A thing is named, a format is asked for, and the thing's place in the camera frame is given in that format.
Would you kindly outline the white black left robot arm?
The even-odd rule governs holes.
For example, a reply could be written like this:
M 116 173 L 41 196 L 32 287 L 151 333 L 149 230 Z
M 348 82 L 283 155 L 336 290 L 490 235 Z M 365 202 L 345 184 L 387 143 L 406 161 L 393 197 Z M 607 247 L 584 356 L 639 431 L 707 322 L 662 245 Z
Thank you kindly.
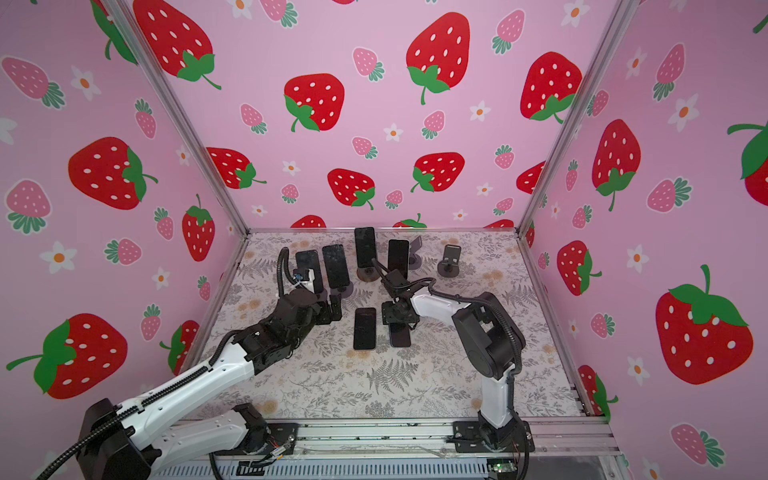
M 216 453 L 284 452 L 268 423 L 250 403 L 178 426 L 176 423 L 228 388 L 289 358 L 316 325 L 340 320 L 341 301 L 322 300 L 298 288 L 278 299 L 273 312 L 226 334 L 212 356 L 160 387 L 118 405 L 107 399 L 84 416 L 74 456 L 87 479 L 148 479 L 160 471 Z

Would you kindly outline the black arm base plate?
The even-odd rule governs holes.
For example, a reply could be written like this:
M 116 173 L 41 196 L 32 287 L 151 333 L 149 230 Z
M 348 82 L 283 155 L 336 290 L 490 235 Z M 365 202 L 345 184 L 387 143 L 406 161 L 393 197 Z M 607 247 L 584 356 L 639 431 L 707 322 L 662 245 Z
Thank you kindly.
M 535 444 L 528 422 L 512 419 L 501 428 L 482 416 L 473 421 L 456 421 L 446 440 L 459 453 L 533 453 Z

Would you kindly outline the blue-edged black phone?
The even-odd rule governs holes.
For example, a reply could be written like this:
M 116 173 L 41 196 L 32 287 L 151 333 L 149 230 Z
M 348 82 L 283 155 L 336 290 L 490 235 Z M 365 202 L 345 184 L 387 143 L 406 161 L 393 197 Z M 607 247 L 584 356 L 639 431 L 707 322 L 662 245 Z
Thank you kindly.
M 405 323 L 390 324 L 390 345 L 393 348 L 409 348 L 411 346 L 410 331 L 410 327 Z

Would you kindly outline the pink-edged black phone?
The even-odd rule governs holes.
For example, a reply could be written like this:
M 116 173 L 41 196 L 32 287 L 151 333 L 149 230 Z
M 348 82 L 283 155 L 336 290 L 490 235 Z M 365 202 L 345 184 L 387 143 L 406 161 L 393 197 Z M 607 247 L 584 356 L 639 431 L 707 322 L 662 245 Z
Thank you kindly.
M 358 308 L 354 315 L 353 349 L 368 351 L 376 348 L 377 311 L 375 308 Z

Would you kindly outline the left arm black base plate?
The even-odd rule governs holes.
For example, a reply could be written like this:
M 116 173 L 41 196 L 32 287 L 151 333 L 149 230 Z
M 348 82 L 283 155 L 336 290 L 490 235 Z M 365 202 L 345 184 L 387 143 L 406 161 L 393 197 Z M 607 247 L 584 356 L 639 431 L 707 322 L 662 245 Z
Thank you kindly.
M 275 450 L 279 450 L 277 457 L 292 455 L 298 430 L 299 424 L 293 422 L 262 422 L 248 426 L 244 439 L 231 452 L 267 457 Z

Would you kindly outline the silver-edged black phone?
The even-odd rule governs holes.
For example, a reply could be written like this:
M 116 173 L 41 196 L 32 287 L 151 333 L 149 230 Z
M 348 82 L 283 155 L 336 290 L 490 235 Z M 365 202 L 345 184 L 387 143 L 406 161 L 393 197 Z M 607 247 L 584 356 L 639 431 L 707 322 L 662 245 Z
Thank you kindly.
M 390 272 L 398 271 L 404 279 L 409 272 L 410 243 L 407 240 L 390 239 L 388 241 L 387 268 Z

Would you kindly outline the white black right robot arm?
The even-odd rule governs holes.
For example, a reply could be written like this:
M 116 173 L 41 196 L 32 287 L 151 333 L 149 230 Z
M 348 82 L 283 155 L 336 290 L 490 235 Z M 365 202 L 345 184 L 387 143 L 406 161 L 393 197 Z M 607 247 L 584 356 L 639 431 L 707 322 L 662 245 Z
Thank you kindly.
M 479 438 L 492 451 L 510 447 L 516 434 L 526 433 L 514 409 L 514 377 L 522 370 L 526 340 L 496 296 L 449 294 L 436 290 L 432 277 L 409 281 L 379 261 L 374 268 L 391 297 L 382 304 L 385 325 L 409 330 L 423 317 L 454 325 L 468 360 L 482 376 Z

